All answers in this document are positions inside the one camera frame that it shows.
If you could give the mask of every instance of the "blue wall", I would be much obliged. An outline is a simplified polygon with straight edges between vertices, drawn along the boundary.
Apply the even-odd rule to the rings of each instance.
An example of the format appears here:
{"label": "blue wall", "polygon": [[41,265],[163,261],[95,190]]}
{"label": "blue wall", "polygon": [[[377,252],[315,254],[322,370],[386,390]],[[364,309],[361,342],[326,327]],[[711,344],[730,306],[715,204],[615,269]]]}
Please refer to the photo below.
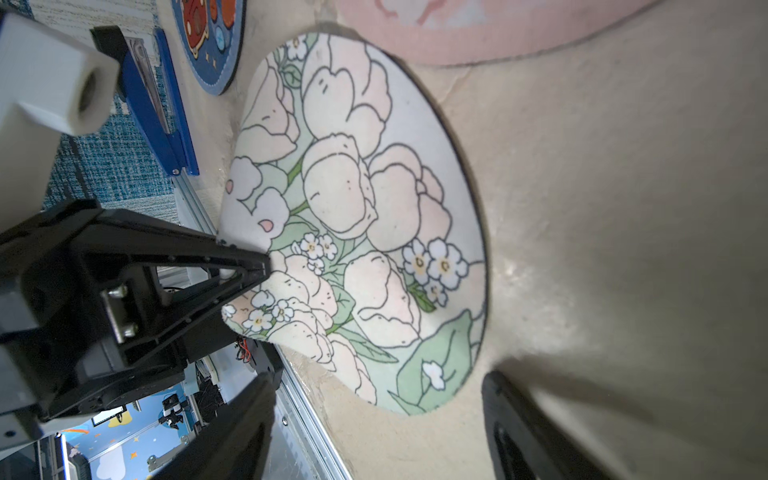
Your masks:
{"label": "blue wall", "polygon": [[[67,437],[67,443],[91,462],[94,479],[145,480],[150,475],[147,458],[170,451],[180,444],[182,435],[189,433],[188,418],[178,424],[178,430],[157,421],[163,415],[163,399],[174,393],[184,401],[184,391],[181,385],[176,385],[139,400],[141,412],[132,405],[127,406],[122,422],[111,419],[94,427],[88,420],[62,433]],[[153,426],[139,434],[150,425]]]}

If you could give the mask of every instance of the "flower illustration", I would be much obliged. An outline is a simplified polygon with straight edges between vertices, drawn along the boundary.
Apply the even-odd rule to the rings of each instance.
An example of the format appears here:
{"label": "flower illustration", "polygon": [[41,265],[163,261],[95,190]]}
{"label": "flower illustration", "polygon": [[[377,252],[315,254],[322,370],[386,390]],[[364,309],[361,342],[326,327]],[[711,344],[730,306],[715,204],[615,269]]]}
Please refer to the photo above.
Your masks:
{"label": "flower illustration", "polygon": [[473,319],[483,317],[485,311],[485,264],[483,262],[470,263],[467,276],[461,279],[456,290],[446,290],[439,280],[430,280],[424,290],[426,290],[427,298],[433,303],[435,302],[434,295],[437,292],[442,291],[445,295],[445,304],[440,303],[440,295],[437,296],[437,304],[442,308],[431,313],[422,312],[419,337],[427,339],[434,335],[445,322],[460,316],[465,310],[469,310],[469,315]]}
{"label": "flower illustration", "polygon": [[368,169],[376,219],[367,233],[377,250],[397,250],[414,238],[427,244],[445,237],[451,216],[442,206],[442,186],[415,151],[391,145],[371,160]]}
{"label": "flower illustration", "polygon": [[321,327],[328,329],[333,325],[333,316],[339,306],[330,284],[309,269],[309,261],[303,255],[284,257],[280,252],[270,252],[272,275],[256,290],[269,290],[278,302],[286,300],[288,307],[294,310],[294,316],[299,315],[294,303],[307,305]]}
{"label": "flower illustration", "polygon": [[301,95],[315,138],[345,134],[355,139],[361,157],[376,151],[392,99],[386,71],[364,43],[321,36],[306,57]]}
{"label": "flower illustration", "polygon": [[317,312],[316,315],[323,324],[323,328],[330,328],[333,324],[330,317],[336,315],[339,306],[336,304],[336,297],[333,295],[330,283],[310,270],[310,261],[308,258],[298,255],[287,257],[286,274],[305,286],[308,297],[305,303],[311,306],[313,311],[321,310],[324,312],[325,315],[320,315]]}
{"label": "flower illustration", "polygon": [[323,253],[328,260],[333,260],[339,252],[339,249],[336,248],[336,244],[333,242],[333,238],[327,233],[320,237],[320,246],[323,247]]}
{"label": "flower illustration", "polygon": [[326,336],[326,331],[314,315],[300,309],[308,310],[306,304],[296,299],[289,301],[296,307],[293,321],[278,323],[267,341],[287,346],[318,363],[328,363],[333,354],[333,348]]}
{"label": "flower illustration", "polygon": [[413,239],[410,245],[402,248],[402,258],[406,272],[412,274],[419,285],[426,285],[429,282],[427,267],[432,257],[424,248],[424,243],[421,243],[418,238]]}
{"label": "flower illustration", "polygon": [[314,233],[306,233],[299,243],[299,248],[312,260],[323,256],[323,246],[317,241]]}
{"label": "flower illustration", "polygon": [[446,244],[443,240],[435,239],[429,242],[429,254],[432,262],[427,271],[429,276],[448,290],[456,290],[458,282],[467,276],[469,265],[462,259],[462,253],[455,245]]}
{"label": "flower illustration", "polygon": [[317,141],[304,154],[301,173],[312,213],[338,238],[357,238],[376,219],[368,170],[351,137]]}
{"label": "flower illustration", "polygon": [[349,262],[344,290],[355,300],[352,316],[376,346],[408,346],[419,338],[421,312],[397,266],[380,252]]}
{"label": "flower illustration", "polygon": [[243,322],[243,327],[254,333],[268,330],[272,328],[272,315],[261,310],[254,310],[248,316],[248,320]]}
{"label": "flower illustration", "polygon": [[445,390],[445,380],[442,378],[442,367],[435,361],[422,362],[422,372],[429,378],[429,383],[435,390]]}
{"label": "flower illustration", "polygon": [[278,300],[272,308],[272,316],[275,317],[276,322],[287,322],[293,318],[293,309],[288,306],[287,301]]}
{"label": "flower illustration", "polygon": [[232,315],[234,315],[236,311],[237,308],[235,308],[234,305],[230,305],[229,303],[221,307],[221,315],[224,317],[224,319],[231,319]]}
{"label": "flower illustration", "polygon": [[445,306],[448,303],[448,295],[445,293],[445,288],[442,283],[437,280],[430,280],[424,286],[424,290],[427,292],[427,298],[432,303],[437,303],[440,306]]}
{"label": "flower illustration", "polygon": [[275,297],[272,296],[272,293],[268,290],[261,290],[250,299],[250,304],[257,309],[265,306],[272,306],[275,304]]}
{"label": "flower illustration", "polygon": [[361,399],[375,405],[376,387],[371,382],[366,364],[357,355],[352,343],[338,333],[329,334],[328,340],[333,348],[333,357],[323,366],[334,372],[339,380]]}
{"label": "flower illustration", "polygon": [[303,60],[306,57],[306,35],[299,35],[286,42],[288,60]]}
{"label": "flower illustration", "polygon": [[[262,168],[271,172],[272,166]],[[283,195],[266,185],[260,169],[246,157],[235,158],[222,201],[217,239],[266,252],[272,239],[283,232],[289,215]]]}
{"label": "flower illustration", "polygon": [[262,164],[296,150],[299,125],[293,115],[293,94],[283,86],[274,54],[267,55],[257,67],[245,105],[236,157],[246,156]]}
{"label": "flower illustration", "polygon": [[322,258],[318,258],[315,260],[310,260],[306,263],[306,267],[310,269],[310,272],[314,273],[315,275],[323,275],[323,269],[325,268],[325,264],[323,263]]}

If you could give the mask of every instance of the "green leaf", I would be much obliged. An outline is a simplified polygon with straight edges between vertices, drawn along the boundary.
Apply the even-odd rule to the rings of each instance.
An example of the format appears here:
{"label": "green leaf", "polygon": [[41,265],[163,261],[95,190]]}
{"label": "green leaf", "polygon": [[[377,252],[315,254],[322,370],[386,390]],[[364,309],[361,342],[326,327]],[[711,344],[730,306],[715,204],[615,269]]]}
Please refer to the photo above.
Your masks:
{"label": "green leaf", "polygon": [[304,202],[301,205],[299,205],[298,207],[296,207],[293,210],[291,210],[289,212],[289,214],[290,215],[300,214],[301,212],[303,212],[304,210],[306,210],[309,207],[310,207],[310,205],[306,202],[306,200],[304,200]]}
{"label": "green leaf", "polygon": [[432,383],[430,382],[427,374],[422,370],[422,393],[427,393],[427,390],[429,390],[430,386],[432,386]]}
{"label": "green leaf", "polygon": [[284,51],[284,50],[285,50],[285,47],[284,47],[284,46],[282,46],[282,45],[281,45],[280,47],[277,47],[277,48],[275,49],[275,52],[274,52],[274,54],[275,54],[275,62],[276,62],[278,65],[280,65],[280,63],[282,63],[282,62],[283,62],[283,59],[285,58],[285,55],[283,55],[283,51]]}
{"label": "green leaf", "polygon": [[392,392],[389,392],[389,396],[391,396],[408,415],[421,415],[422,413],[426,413],[422,407],[408,403]]}
{"label": "green leaf", "polygon": [[302,155],[299,160],[296,161],[296,163],[293,165],[293,168],[290,169],[288,172],[287,180],[288,184],[291,185],[293,183],[293,179],[298,177],[301,173],[301,166],[304,164],[304,156]]}
{"label": "green leaf", "polygon": [[387,352],[380,349],[378,346],[373,345],[370,340],[360,335],[359,333],[355,333],[352,330],[347,330],[347,329],[338,329],[336,333],[340,334],[341,336],[344,336],[344,338],[346,338],[347,340],[349,340],[350,343],[352,343],[352,346],[355,348],[355,351],[357,352],[358,356],[362,356],[367,359],[371,359],[374,362],[380,362],[380,363],[397,363],[398,362],[397,358],[389,355]]}
{"label": "green leaf", "polygon": [[[441,326],[425,339],[397,374],[397,393],[406,402],[430,411],[449,401],[462,387],[471,369],[469,310]],[[445,388],[436,390],[423,383],[423,363],[436,362],[442,367]]]}
{"label": "green leaf", "polygon": [[312,31],[306,34],[306,50],[307,51],[312,50],[312,47],[315,46],[315,44],[317,43],[317,36],[318,34],[316,31]]}
{"label": "green leaf", "polygon": [[283,67],[280,71],[283,74],[283,80],[291,88],[301,88],[301,70],[292,63]]}
{"label": "green leaf", "polygon": [[335,283],[339,286],[339,288],[343,288],[344,285],[344,276],[341,273],[337,272],[325,272],[322,277],[329,282]]}
{"label": "green leaf", "polygon": [[406,285],[407,285],[407,286],[408,286],[408,288],[409,288],[409,290],[408,290],[409,292],[411,291],[411,290],[410,290],[410,288],[413,286],[413,284],[414,284],[414,283],[415,283],[416,285],[419,285],[419,284],[416,282],[416,278],[415,278],[415,277],[414,277],[412,274],[410,274],[410,273],[408,273],[408,272],[405,272],[405,271],[403,271],[403,272],[402,272],[402,278],[405,280],[405,282],[406,282]]}
{"label": "green leaf", "polygon": [[407,290],[411,295],[413,295],[413,298],[416,299],[416,305],[419,306],[422,312],[431,313],[437,309],[435,304],[432,303],[429,297],[427,297],[427,292],[425,292],[424,288],[418,283],[411,283],[408,285]]}
{"label": "green leaf", "polygon": [[333,296],[336,298],[336,305],[339,306],[339,311],[333,316],[333,322],[344,322],[350,315],[352,315],[352,309],[355,307],[355,300],[341,287],[331,286],[331,290],[333,290]]}
{"label": "green leaf", "polygon": [[283,232],[272,240],[271,250],[280,250],[293,242],[301,241],[305,233],[317,234],[317,229],[301,217],[289,217]]}

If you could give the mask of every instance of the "round mouse pad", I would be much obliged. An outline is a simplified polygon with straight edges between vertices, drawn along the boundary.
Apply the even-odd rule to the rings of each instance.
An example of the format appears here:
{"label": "round mouse pad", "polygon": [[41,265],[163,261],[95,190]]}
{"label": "round mouse pad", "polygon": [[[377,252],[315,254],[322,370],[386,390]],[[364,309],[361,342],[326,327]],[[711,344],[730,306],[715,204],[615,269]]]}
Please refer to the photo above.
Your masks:
{"label": "round mouse pad", "polygon": [[410,415],[449,401],[478,353],[486,261],[456,152],[389,57],[317,33],[281,45],[247,93],[218,240],[273,273],[223,308],[362,399]]}
{"label": "round mouse pad", "polygon": [[197,81],[212,95],[232,81],[243,38],[243,0],[173,0],[176,26]]}

